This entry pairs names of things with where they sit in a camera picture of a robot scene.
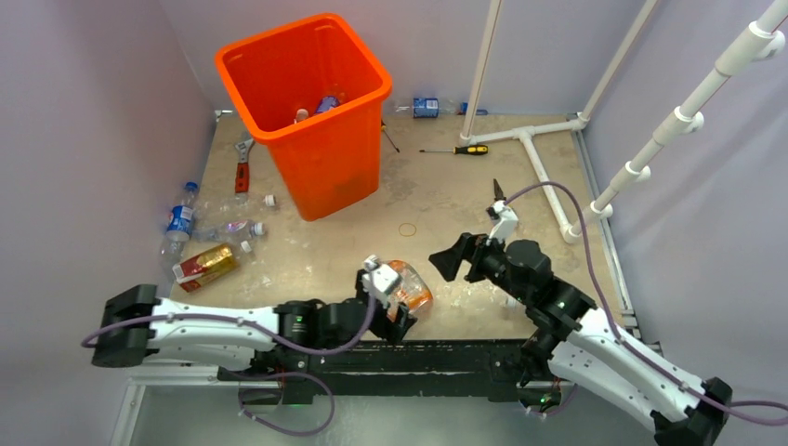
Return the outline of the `blue pepsi label bottle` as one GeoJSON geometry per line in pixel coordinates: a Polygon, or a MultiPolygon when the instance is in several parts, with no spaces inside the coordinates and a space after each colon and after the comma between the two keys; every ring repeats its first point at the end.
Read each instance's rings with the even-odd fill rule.
{"type": "Polygon", "coordinates": [[[320,115],[325,112],[331,111],[342,104],[342,100],[334,95],[327,95],[319,101],[317,107],[315,108],[314,115],[320,115]]]}

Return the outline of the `small clear white-cap bottle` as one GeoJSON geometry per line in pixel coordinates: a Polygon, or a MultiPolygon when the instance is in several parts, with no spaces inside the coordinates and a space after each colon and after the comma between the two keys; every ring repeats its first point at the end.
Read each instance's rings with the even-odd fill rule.
{"type": "Polygon", "coordinates": [[[251,242],[266,233],[267,229],[262,222],[241,219],[213,227],[194,229],[191,238],[197,242],[241,244],[242,242],[251,242]]]}

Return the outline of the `crushed orange label bottle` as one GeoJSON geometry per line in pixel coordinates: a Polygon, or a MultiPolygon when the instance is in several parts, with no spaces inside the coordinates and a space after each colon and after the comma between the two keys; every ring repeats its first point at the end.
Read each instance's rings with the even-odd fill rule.
{"type": "Polygon", "coordinates": [[[433,294],[417,270],[402,260],[389,260],[387,264],[402,277],[400,286],[389,299],[388,318],[391,321],[396,319],[399,304],[404,304],[415,317],[425,314],[433,301],[433,294]]]}

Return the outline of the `orange plastic bin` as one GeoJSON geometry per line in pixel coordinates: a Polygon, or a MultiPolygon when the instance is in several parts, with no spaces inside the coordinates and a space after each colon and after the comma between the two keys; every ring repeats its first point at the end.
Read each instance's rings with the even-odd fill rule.
{"type": "Polygon", "coordinates": [[[246,37],[221,47],[215,64],[302,219],[329,216],[377,190],[392,80],[344,19],[322,13],[246,37]]]}

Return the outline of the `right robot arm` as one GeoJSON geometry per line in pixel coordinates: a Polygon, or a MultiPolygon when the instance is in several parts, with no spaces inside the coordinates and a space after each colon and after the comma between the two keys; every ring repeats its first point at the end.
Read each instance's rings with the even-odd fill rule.
{"type": "Polygon", "coordinates": [[[428,259],[448,282],[467,262],[467,282],[487,280],[524,306],[536,330],[518,359],[499,363],[521,384],[548,374],[572,381],[650,428],[659,445],[712,445],[727,423],[727,383],[682,370],[610,321],[591,297],[554,274],[537,242],[463,233],[428,259]]]}

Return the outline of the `wide clear plastic bottle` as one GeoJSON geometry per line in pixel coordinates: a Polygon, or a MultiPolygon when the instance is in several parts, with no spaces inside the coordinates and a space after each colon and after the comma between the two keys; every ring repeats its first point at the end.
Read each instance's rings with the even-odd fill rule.
{"type": "Polygon", "coordinates": [[[197,207],[201,216],[245,216],[261,210],[275,210],[278,201],[273,194],[241,193],[217,199],[203,200],[197,207]]]}

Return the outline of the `small label clear bottle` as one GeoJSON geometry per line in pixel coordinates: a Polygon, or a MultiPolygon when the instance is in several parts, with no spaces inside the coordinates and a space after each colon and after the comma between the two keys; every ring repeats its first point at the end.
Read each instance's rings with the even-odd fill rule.
{"type": "Polygon", "coordinates": [[[511,310],[519,310],[519,309],[523,309],[523,305],[517,299],[509,296],[506,299],[506,308],[511,310]]]}

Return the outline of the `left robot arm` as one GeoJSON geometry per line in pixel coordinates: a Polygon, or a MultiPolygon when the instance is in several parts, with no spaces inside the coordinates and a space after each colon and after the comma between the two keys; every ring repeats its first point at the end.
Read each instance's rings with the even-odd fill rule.
{"type": "Polygon", "coordinates": [[[154,360],[212,363],[255,380],[274,374],[273,350],[334,356],[355,348],[366,333],[399,343],[431,293],[416,272],[389,266],[357,272],[355,296],[340,303],[290,300],[273,307],[219,308],[159,297],[136,285],[106,301],[100,327],[81,342],[92,364],[136,367],[154,360]]]}

